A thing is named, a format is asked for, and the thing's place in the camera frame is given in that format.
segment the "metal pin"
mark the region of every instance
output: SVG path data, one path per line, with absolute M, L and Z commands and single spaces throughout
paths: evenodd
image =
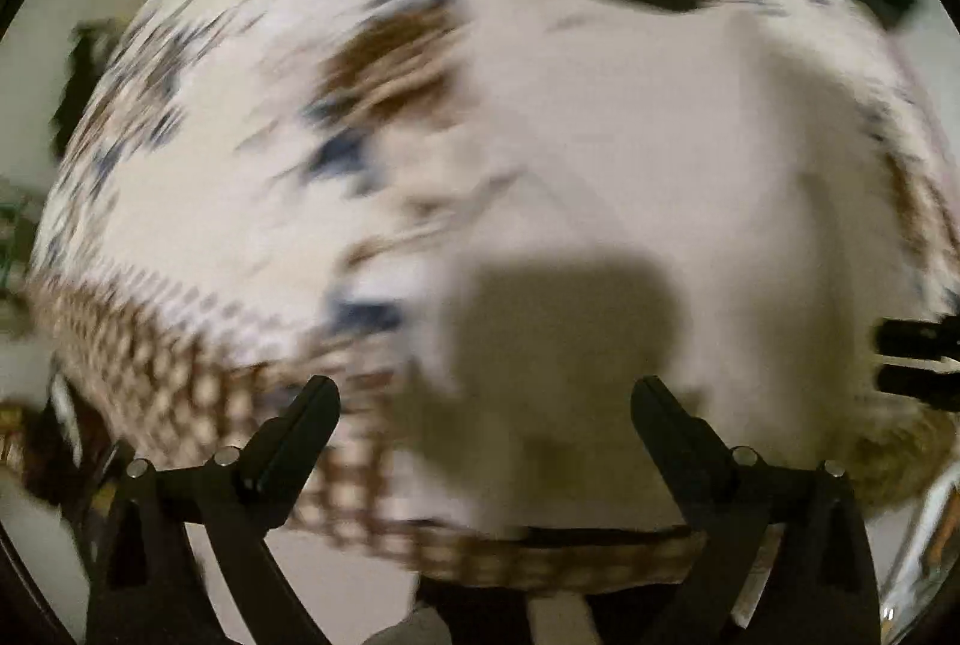
M 235 447 L 221 447 L 213 454 L 213 463 L 217 466 L 231 466 L 240 458 L 240 451 Z
M 135 458 L 127 466 L 127 476 L 133 477 L 133 479 L 136 480 L 137 477 L 143 477 L 149 468 L 150 461 L 147 461 L 145 458 Z
M 847 471 L 843 466 L 840 466 L 837 461 L 825 461 L 824 462 L 824 472 L 827 472 L 830 477 L 843 477 L 847 474 Z
M 752 447 L 741 444 L 740 447 L 733 448 L 733 461 L 736 461 L 741 466 L 756 466 L 759 460 L 760 456 L 757 455 L 757 452 Z

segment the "floor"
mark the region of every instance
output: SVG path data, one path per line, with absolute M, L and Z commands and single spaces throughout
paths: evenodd
M 115 1 L 109 8 L 113 13 L 133 13 L 141 1 Z M 953 154 L 960 155 L 960 87 L 955 83 L 960 78 L 960 36 L 937 0 L 922 1 L 920 8 L 896 33 L 895 42 L 928 91 L 930 109 L 942 124 Z M 35 100 L 35 108 L 13 113 L 16 114 L 13 119 L 24 121 L 29 117 L 32 122 L 45 121 L 42 107 L 49 105 L 50 100 L 56 105 L 56 93 L 51 91 L 59 90 L 64 82 L 59 66 L 66 54 L 64 46 L 69 25 L 78 18 L 99 16 L 98 9 L 103 8 L 100 0 L 71 0 L 64 4 L 55 0 L 28 1 L 23 17 L 18 17 L 19 25 L 13 25 L 8 38 L 4 39 L 6 46 L 0 46 L 0 88 L 14 83 L 8 73 L 11 65 L 5 58 L 18 54 L 22 58 L 18 46 L 36 44 L 38 49 L 32 51 L 31 68 L 43 67 L 49 73 L 40 85 L 25 94 Z M 59 21 L 63 35 L 56 34 L 44 48 L 40 46 L 42 42 L 35 42 L 35 36 L 42 28 L 53 32 L 49 28 L 50 20 Z M 23 84 L 22 76 L 18 76 L 18 89 Z M 4 121 L 11 119 L 11 112 L 2 114 Z M 19 133 L 17 148 L 22 146 L 26 152 L 16 156 L 16 166 L 12 167 L 3 165 L 4 159 L 0 158 L 0 175 L 25 172 L 16 178 L 34 186 L 48 183 L 53 170 L 46 156 L 46 139 L 45 133 L 37 135 L 37 128 Z M 11 151 L 0 149 L 0 154 L 3 153 L 10 155 Z M 47 351 L 39 341 L 0 343 L 0 394 L 42 400 L 46 370 Z M 901 533 L 910 515 L 911 509 L 905 508 L 872 524 L 872 544 L 881 575 L 893 563 L 898 541 L 888 535 Z M 27 501 L 10 481 L 0 479 L 0 521 L 67 629 L 78 640 L 82 639 L 88 586 L 70 538 L 56 514 Z M 227 635 L 238 642 L 251 642 L 216 569 L 205 535 L 202 530 L 194 530 L 191 538 L 206 567 L 210 596 Z M 361 643 L 405 614 L 413 578 L 397 567 L 334 552 L 318 539 L 295 533 L 273 533 L 267 542 L 296 593 L 337 645 Z M 558 645 L 594 642 L 582 603 L 573 597 L 537 603 L 532 616 L 538 642 Z

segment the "black clamp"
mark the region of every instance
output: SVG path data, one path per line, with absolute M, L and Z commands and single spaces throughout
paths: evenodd
M 728 621 L 771 523 L 786 525 L 743 645 L 877 645 L 880 604 L 863 520 L 843 469 L 768 466 L 730 450 L 658 379 L 641 380 L 632 419 L 683 517 L 707 545 L 640 645 L 709 645 Z M 258 645 L 328 645 L 263 538 L 282 525 L 337 424 L 336 386 L 314 377 L 246 448 L 204 466 L 156 471 L 131 461 L 91 578 L 88 645 L 230 645 L 213 611 L 185 523 L 206 527 Z
M 885 320 L 877 327 L 874 346 L 892 358 L 960 361 L 960 316 L 948 314 L 939 322 Z M 877 389 L 919 399 L 935 410 L 960 412 L 960 372 L 887 364 L 877 372 Z
M 259 645 L 328 645 L 263 538 L 281 526 L 340 418 L 337 386 L 314 377 L 243 450 L 156 471 L 132 461 L 90 583 L 88 645 L 229 645 L 198 575 L 185 523 L 206 527 L 227 586 Z
M 767 526 L 784 523 L 770 577 L 742 645 L 877 645 L 880 601 L 870 545 L 843 469 L 768 466 L 728 449 L 656 377 L 637 383 L 632 420 L 686 522 L 707 545 L 641 645 L 717 642 Z

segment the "blue pattern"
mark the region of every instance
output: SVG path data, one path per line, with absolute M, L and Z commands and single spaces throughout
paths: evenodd
M 97 154 L 93 158 L 93 187 L 90 189 L 92 199 L 96 199 L 100 195 L 122 156 L 122 142 L 116 142 L 108 149 L 99 148 L 97 150 Z
M 59 266 L 61 256 L 64 253 L 64 230 L 62 226 L 50 238 L 50 244 L 47 244 L 46 251 L 40 259 L 40 268 L 54 268 Z M 34 250 L 34 257 L 37 256 L 37 249 Z
M 333 320 L 330 333 L 333 335 L 360 335 L 388 333 L 396 331 L 403 322 L 400 306 L 389 301 L 350 302 L 335 300 L 332 302 Z
M 874 98 L 873 100 L 858 103 L 857 108 L 859 109 L 863 127 L 867 135 L 877 143 L 886 143 L 883 130 L 892 117 L 889 105 L 879 98 Z
M 304 117 L 311 122 L 322 127 L 329 127 L 347 114 L 350 107 L 354 104 L 354 98 L 351 95 L 333 94 L 325 95 L 319 100 L 304 107 Z
M 358 128 L 346 127 L 320 145 L 304 165 L 308 180 L 319 176 L 337 176 L 362 173 L 367 170 L 364 161 L 364 143 L 367 134 Z
M 157 124 L 147 134 L 147 147 L 156 149 L 165 145 L 165 143 L 170 143 L 170 140 L 176 135 L 176 131 L 179 130 L 179 126 L 181 126 L 181 119 L 181 112 L 178 109 L 171 108 L 164 112 Z

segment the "brown pattern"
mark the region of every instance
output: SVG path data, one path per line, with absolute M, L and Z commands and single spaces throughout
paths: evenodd
M 145 25 L 132 25 L 127 34 L 121 39 L 121 46 L 117 50 L 117 56 L 107 67 L 107 73 L 104 75 L 104 90 L 99 95 L 95 95 L 93 107 L 88 109 L 83 121 L 77 128 L 74 138 L 70 140 L 67 147 L 64 165 L 73 167 L 77 165 L 80 158 L 89 153 L 90 148 L 107 132 L 107 124 L 113 117 L 116 110 L 117 100 L 125 88 L 134 83 L 138 68 L 136 64 L 128 70 L 127 73 L 120 71 L 119 65 L 122 61 L 130 63 L 131 60 L 125 58 L 133 42 L 141 35 Z M 157 36 L 157 30 L 154 30 L 147 39 L 147 49 L 152 44 L 152 39 Z
M 37 273 L 29 285 L 37 322 L 53 338 L 67 376 L 107 420 L 157 467 L 202 463 L 224 443 L 242 445 L 272 413 L 256 410 L 261 392 L 299 386 L 309 376 L 335 376 L 367 408 L 344 411 L 357 433 L 331 444 L 318 464 L 318 484 L 301 493 L 288 526 L 325 535 L 337 547 L 365 547 L 440 580 L 527 590 L 603 592 L 648 583 L 678 583 L 703 547 L 699 535 L 664 535 L 643 544 L 529 548 L 477 538 L 441 525 L 384 517 L 390 496 L 388 372 L 355 378 L 319 370 L 316 362 L 230 367 L 203 335 L 177 338 L 147 305 L 124 300 L 120 283 L 67 287 Z M 246 409 L 237 409 L 243 401 Z M 550 567 L 544 574 L 544 564 Z
M 347 100 L 350 124 L 382 125 L 410 108 L 435 121 L 453 88 L 449 56 L 460 24 L 447 2 L 376 20 L 331 58 L 320 91 Z
M 909 431 L 860 437 L 844 456 L 858 503 L 867 512 L 879 511 L 928 490 L 949 462 L 955 439 L 953 417 L 934 410 L 923 410 Z
M 949 244 L 947 256 L 952 261 L 954 268 L 960 268 L 960 234 L 957 233 L 956 221 L 953 219 L 953 213 L 947 205 L 947 199 L 930 179 L 926 180 L 926 187 L 933 199 L 933 205 L 939 218 L 940 225 L 943 228 L 944 240 Z
M 372 258 L 376 258 L 377 255 L 388 249 L 390 249 L 390 244 L 386 242 L 385 239 L 373 236 L 364 239 L 362 242 L 354 244 L 353 247 L 347 249 L 347 254 L 344 255 L 342 259 L 340 271 L 344 271 L 345 273 L 356 271 L 359 266 L 363 266 L 364 263 L 370 261 Z
M 898 155 L 886 151 L 883 153 L 883 162 L 890 178 L 890 190 L 901 236 L 904 237 L 907 249 L 917 259 L 918 267 L 924 271 L 929 263 L 930 242 L 926 237 L 925 215 L 913 187 L 913 177 Z

